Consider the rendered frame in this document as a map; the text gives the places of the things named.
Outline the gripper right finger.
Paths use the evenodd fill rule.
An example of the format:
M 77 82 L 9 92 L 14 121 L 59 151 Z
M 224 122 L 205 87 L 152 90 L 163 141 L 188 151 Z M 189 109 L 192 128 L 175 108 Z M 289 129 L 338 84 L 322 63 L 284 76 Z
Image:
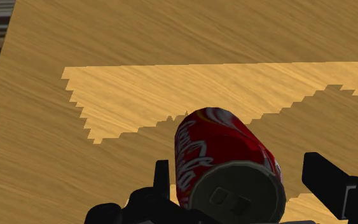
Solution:
M 317 152 L 307 152 L 301 180 L 338 220 L 358 224 L 358 176 L 348 175 Z

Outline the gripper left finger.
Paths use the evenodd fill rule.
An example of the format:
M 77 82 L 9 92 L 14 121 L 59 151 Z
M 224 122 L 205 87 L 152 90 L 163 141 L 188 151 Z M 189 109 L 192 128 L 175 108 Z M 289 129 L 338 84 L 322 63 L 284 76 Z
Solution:
M 158 160 L 152 186 L 133 191 L 125 207 L 92 207 L 84 224 L 198 224 L 198 219 L 170 200 L 169 161 Z

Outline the red soda can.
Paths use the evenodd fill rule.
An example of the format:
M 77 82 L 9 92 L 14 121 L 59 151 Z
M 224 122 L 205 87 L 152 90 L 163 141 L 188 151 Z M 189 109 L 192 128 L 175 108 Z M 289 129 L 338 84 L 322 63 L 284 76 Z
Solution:
M 273 154 L 230 111 L 198 109 L 175 134 L 179 205 L 221 224 L 278 223 L 286 206 Z

